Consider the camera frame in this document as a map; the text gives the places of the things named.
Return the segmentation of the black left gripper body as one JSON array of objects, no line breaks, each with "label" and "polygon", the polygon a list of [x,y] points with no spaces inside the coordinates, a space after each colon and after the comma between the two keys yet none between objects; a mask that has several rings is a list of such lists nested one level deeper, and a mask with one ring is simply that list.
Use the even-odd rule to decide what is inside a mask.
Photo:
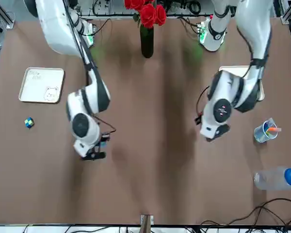
[{"label": "black left gripper body", "polygon": [[206,137],[206,141],[207,142],[211,142],[219,137],[221,137],[222,135],[224,135],[225,133],[227,133],[230,130],[230,126],[225,124],[225,125],[221,125],[217,128],[217,130],[215,131],[215,135],[213,138],[207,138]]}]

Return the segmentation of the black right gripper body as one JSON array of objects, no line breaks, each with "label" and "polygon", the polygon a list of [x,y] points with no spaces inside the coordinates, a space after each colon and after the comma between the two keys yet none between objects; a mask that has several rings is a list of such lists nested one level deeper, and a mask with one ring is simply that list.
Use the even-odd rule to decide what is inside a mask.
[{"label": "black right gripper body", "polygon": [[101,143],[95,145],[93,148],[89,149],[85,154],[85,157],[82,157],[82,161],[94,161],[98,159],[104,159],[106,157],[106,152],[101,151]]}]

